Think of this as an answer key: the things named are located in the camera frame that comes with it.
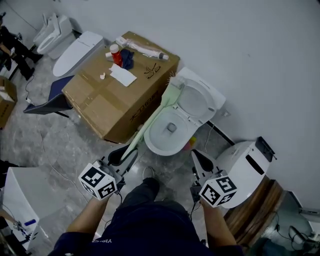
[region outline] shoe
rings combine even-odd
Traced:
[[[34,72],[35,72],[35,68],[33,67],[31,68],[30,73],[24,76],[25,80],[28,81],[33,76]]]
[[[43,55],[41,55],[41,54],[35,54],[35,57],[33,59],[33,63],[36,64],[42,57],[43,57]]]
[[[143,173],[142,173],[142,179],[146,178],[154,178],[155,177],[155,170],[151,166],[147,166],[144,168]]]

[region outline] toilet bowl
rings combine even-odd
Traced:
[[[70,20],[62,15],[57,18],[52,15],[53,32],[50,33],[39,45],[38,54],[48,54],[52,59],[57,59],[76,40]]]
[[[75,75],[94,53],[105,47],[104,38],[86,31],[60,56],[53,67],[53,75],[64,78]]]
[[[42,14],[42,17],[43,17],[43,26],[39,31],[39,33],[36,34],[36,36],[33,39],[33,43],[37,47],[39,47],[41,43],[47,38],[47,36],[49,36],[55,30],[54,24],[52,22],[53,18],[50,17],[49,19],[47,19],[44,13]]]
[[[143,135],[148,148],[161,156],[178,153],[226,101],[221,93],[190,69],[184,67],[177,76],[184,79],[177,102],[165,107]]]

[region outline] white wall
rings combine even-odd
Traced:
[[[42,13],[51,14],[53,11],[50,0],[6,0],[0,1],[0,12],[6,12],[3,25],[11,33],[21,33],[23,43],[29,48],[33,39],[43,25]]]
[[[233,140],[263,136],[269,169],[304,207],[320,208],[320,4],[316,0],[61,0],[78,30],[134,31],[179,55],[226,96],[215,119]]]

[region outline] navy shirt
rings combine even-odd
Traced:
[[[117,210],[102,236],[67,232],[49,256],[192,255],[242,256],[239,246],[223,246],[212,253],[203,245],[187,215],[152,203]]]

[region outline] cardboard box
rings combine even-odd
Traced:
[[[101,138],[115,143],[125,143],[160,105],[169,77],[175,75],[180,58],[149,40],[127,32],[125,39],[134,39],[144,45],[161,49],[169,60],[149,58],[136,50],[133,68],[137,77],[128,87],[110,76],[113,65],[106,59],[106,47],[89,60],[62,92],[81,118]],[[100,75],[106,73],[105,79]]]
[[[5,127],[17,101],[16,86],[4,76],[0,76],[0,130]]]

